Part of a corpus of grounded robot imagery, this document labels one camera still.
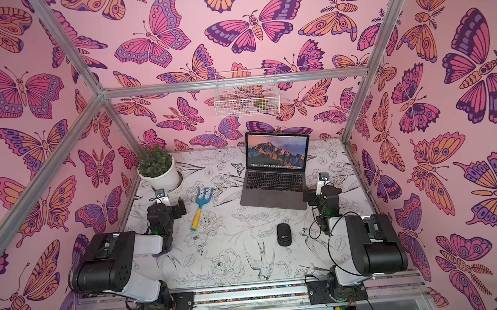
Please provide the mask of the black wireless mouse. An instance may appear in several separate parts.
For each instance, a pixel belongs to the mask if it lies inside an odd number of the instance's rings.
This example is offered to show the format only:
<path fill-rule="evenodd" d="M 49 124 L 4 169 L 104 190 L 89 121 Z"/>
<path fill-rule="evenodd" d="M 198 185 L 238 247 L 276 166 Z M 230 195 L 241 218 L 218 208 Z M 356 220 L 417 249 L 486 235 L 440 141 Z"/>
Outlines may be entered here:
<path fill-rule="evenodd" d="M 289 247 L 292 244 L 293 236 L 289 224 L 279 223 L 277 225 L 276 233 L 279 246 Z"/>

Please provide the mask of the grey laptop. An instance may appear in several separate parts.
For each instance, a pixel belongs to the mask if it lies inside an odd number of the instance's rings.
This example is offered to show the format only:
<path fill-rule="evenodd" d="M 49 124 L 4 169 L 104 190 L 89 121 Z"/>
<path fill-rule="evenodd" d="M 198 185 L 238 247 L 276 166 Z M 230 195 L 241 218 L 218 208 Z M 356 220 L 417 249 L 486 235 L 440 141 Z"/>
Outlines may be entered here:
<path fill-rule="evenodd" d="M 246 171 L 240 205 L 305 210 L 309 136 L 256 133 L 245 136 Z"/>

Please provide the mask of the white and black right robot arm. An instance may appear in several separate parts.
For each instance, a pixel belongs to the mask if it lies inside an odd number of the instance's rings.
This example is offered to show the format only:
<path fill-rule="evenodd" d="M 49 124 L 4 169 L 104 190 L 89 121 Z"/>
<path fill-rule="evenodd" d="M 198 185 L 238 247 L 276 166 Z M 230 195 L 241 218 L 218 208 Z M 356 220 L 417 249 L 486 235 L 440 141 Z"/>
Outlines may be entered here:
<path fill-rule="evenodd" d="M 334 301 L 367 300 L 364 282 L 376 275 L 392 275 L 408 269 L 408 256 L 388 216 L 357 212 L 339 213 L 339 196 L 343 190 L 328 184 L 304 192 L 304 201 L 318 210 L 314 218 L 320 234 L 327 236 L 326 247 L 333 266 L 327 271 L 325 286 Z M 337 262 L 332 255 L 332 237 L 346 239 L 349 260 Z"/>

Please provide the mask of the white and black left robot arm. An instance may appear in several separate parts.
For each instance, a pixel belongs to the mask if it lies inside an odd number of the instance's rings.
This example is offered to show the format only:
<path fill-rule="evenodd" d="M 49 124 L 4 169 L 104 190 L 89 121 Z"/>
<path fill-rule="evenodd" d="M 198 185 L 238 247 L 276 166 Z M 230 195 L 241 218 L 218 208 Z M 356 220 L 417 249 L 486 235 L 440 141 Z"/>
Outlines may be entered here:
<path fill-rule="evenodd" d="M 167 257 L 172 249 L 174 221 L 187 214 L 184 201 L 175 206 L 156 200 L 147 209 L 145 234 L 126 231 L 96 234 L 70 274 L 78 294 L 111 294 L 133 301 L 129 310 L 193 310 L 193 292 L 171 292 L 164 280 L 134 268 L 140 256 Z"/>

